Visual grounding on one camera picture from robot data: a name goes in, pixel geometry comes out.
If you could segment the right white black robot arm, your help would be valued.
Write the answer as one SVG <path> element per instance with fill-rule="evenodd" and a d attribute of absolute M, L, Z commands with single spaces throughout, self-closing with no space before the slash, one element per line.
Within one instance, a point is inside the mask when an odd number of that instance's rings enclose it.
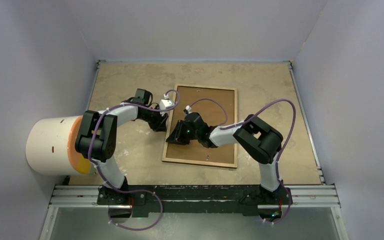
<path fill-rule="evenodd" d="M 258 162 L 260 196 L 264 202 L 272 204 L 281 195 L 278 161 L 283 140 L 279 131 L 254 114 L 231 125 L 210 126 L 199 113 L 192 112 L 176 123 L 166 142 L 184 146 L 190 141 L 198 141 L 205 148 L 239 144 Z"/>

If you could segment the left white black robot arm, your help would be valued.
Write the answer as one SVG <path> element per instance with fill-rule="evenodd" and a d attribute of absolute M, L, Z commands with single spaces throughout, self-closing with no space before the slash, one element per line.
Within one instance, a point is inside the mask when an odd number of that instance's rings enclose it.
<path fill-rule="evenodd" d="M 117 129 L 135 120 L 148 123 L 154 132 L 167 130 L 168 112 L 178 102 L 170 99 L 166 92 L 153 107 L 153 94 L 138 88 L 133 97 L 120 104 L 101 111 L 87 110 L 82 116 L 75 140 L 75 151 L 89 160 L 103 180 L 102 187 L 109 191 L 109 197 L 118 205 L 129 199 L 128 181 L 115 160 Z"/>

